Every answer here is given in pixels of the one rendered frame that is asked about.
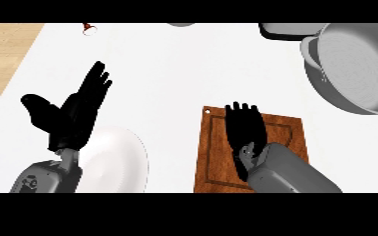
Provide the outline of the dark grey appliance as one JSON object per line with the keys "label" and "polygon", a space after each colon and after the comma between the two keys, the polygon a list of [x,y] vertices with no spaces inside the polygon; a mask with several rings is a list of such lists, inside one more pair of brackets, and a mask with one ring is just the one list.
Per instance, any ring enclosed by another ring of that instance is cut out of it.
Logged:
{"label": "dark grey appliance", "polygon": [[324,23],[259,23],[259,33],[270,40],[301,41],[313,36]]}

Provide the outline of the grey metal pot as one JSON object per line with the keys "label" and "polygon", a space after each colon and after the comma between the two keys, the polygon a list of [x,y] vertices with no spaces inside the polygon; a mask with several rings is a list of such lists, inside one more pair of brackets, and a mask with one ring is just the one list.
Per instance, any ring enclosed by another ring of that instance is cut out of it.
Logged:
{"label": "grey metal pot", "polygon": [[321,98],[345,112],[378,115],[378,23],[327,23],[299,52]]}

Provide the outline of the brown wooden cutting board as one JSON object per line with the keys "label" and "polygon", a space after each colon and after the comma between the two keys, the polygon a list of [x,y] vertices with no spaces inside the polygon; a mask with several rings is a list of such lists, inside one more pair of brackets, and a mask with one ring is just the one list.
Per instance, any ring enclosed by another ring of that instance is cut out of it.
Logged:
{"label": "brown wooden cutting board", "polygon": [[[222,108],[205,106],[202,109],[194,193],[252,193],[252,189],[236,173],[225,136],[224,115]],[[308,161],[301,119],[264,114],[262,120],[267,141],[283,144],[296,156]]]}

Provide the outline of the small red white object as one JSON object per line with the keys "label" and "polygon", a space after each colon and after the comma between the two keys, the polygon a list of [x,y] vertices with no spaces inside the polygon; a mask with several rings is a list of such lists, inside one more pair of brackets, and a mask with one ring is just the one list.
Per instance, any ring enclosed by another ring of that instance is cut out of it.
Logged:
{"label": "small red white object", "polygon": [[85,36],[91,36],[97,32],[97,27],[94,25],[90,25],[88,23],[82,24],[82,34]]}

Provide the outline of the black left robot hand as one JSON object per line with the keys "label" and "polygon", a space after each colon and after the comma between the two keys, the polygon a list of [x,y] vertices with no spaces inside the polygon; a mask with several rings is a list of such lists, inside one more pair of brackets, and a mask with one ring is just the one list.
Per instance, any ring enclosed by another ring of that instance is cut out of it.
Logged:
{"label": "black left robot hand", "polygon": [[87,144],[97,111],[112,81],[107,79],[104,64],[97,61],[85,75],[78,91],[72,93],[62,107],[36,94],[25,94],[20,103],[26,108],[32,125],[48,133],[51,152],[69,148],[78,151]]}

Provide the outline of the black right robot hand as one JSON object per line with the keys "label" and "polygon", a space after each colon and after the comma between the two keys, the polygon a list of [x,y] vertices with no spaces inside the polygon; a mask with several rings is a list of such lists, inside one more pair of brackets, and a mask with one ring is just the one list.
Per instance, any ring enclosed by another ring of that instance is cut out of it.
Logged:
{"label": "black right robot hand", "polygon": [[[255,105],[246,103],[225,105],[225,135],[231,148],[233,163],[237,177],[242,181],[248,179],[249,160],[256,158],[267,144],[267,133],[261,113]],[[240,150],[252,146],[249,151],[248,162],[242,161]]]}

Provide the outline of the white round plate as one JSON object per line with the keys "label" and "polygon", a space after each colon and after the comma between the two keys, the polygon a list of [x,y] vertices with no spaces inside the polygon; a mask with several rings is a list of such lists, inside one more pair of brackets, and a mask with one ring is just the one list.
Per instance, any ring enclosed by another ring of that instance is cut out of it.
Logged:
{"label": "white round plate", "polygon": [[93,131],[79,151],[82,177],[78,193],[143,193],[149,162],[143,143],[135,134],[121,127]]}

